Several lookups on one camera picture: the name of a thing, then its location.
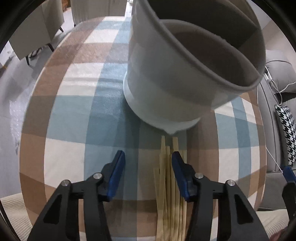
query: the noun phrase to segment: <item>sofa cushion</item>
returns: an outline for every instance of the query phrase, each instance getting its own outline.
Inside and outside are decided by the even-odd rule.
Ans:
[[[281,51],[266,50],[266,67],[279,91],[296,82],[295,70]],[[296,93],[296,83],[289,85],[283,92]]]
[[[286,102],[283,102],[282,105],[288,106],[293,118],[296,118],[296,98],[293,98],[293,99],[290,99]]]
[[[285,165],[293,166],[296,159],[296,124],[289,107],[274,105],[281,134]]]
[[[285,202],[281,196],[283,188],[286,184],[287,181],[284,178],[282,172],[278,171],[267,173],[265,179],[265,189],[260,208],[266,210],[286,208]]]
[[[262,116],[266,148],[276,160],[278,165],[283,163],[283,151],[281,147],[281,139],[279,127],[276,120],[276,112],[274,109],[275,104],[279,104],[278,99],[272,92],[270,84],[262,78],[260,85],[257,87],[258,90],[258,106]],[[267,153],[267,171],[278,171],[276,163],[273,158]]]

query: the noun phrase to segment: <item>gray sofa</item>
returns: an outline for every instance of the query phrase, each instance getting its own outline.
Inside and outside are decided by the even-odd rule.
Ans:
[[[296,73],[288,59],[280,51],[266,51],[266,67],[276,83],[278,89],[283,90],[289,83],[296,81]],[[287,160],[283,158],[283,149],[279,127],[276,119],[274,105],[281,101],[278,91],[274,90],[263,77],[258,86],[258,105],[260,108],[265,132],[266,147],[279,166],[287,166]],[[296,83],[289,85],[282,93],[283,105],[287,105],[294,118],[296,118]],[[273,210],[285,208],[281,197],[286,184],[283,174],[267,152],[267,175],[261,208]]]

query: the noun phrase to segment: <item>beige chair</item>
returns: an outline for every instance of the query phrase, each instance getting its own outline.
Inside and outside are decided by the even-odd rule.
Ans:
[[[21,193],[1,198],[2,205],[9,221],[21,241],[26,241],[32,225]],[[287,227],[289,217],[286,209],[274,211],[257,211],[268,237]],[[86,241],[85,233],[80,232],[80,241]]]
[[[97,17],[124,16],[127,0],[71,0],[74,26]]]
[[[19,59],[38,48],[48,45],[54,51],[51,41],[64,23],[61,0],[47,0],[37,7],[17,28],[9,42]]]

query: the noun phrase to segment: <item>metal screw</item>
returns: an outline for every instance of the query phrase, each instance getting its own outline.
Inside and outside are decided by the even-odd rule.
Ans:
[[[197,178],[197,179],[202,179],[203,178],[203,174],[198,172],[198,173],[195,173],[194,176]]]
[[[233,181],[233,180],[228,180],[228,181],[227,181],[227,184],[228,184],[229,186],[233,187],[233,186],[235,185],[235,181]]]
[[[93,178],[94,178],[94,179],[101,179],[102,176],[103,176],[103,175],[102,175],[101,173],[97,172],[97,173],[95,173],[95,174],[93,175]]]
[[[64,186],[64,187],[66,187],[66,186],[69,185],[69,183],[70,183],[69,180],[63,180],[63,181],[61,182],[61,185]]]

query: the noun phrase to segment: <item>tablecloth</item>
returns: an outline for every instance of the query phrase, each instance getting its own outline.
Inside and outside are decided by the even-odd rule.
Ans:
[[[166,136],[167,145],[171,137],[141,121],[125,101],[122,87],[130,29],[131,18],[125,17],[83,22],[65,37],[40,73],[20,143],[20,181],[32,223],[62,180],[88,178],[120,149],[126,153],[125,173],[116,197],[105,204],[111,235],[118,240],[155,239],[153,167],[158,163],[161,136]],[[253,91],[176,136],[196,172],[214,181],[235,180],[258,208],[266,149]],[[217,227],[214,206],[213,227]],[[187,222],[191,209],[188,205]],[[216,236],[213,229],[211,237]]]

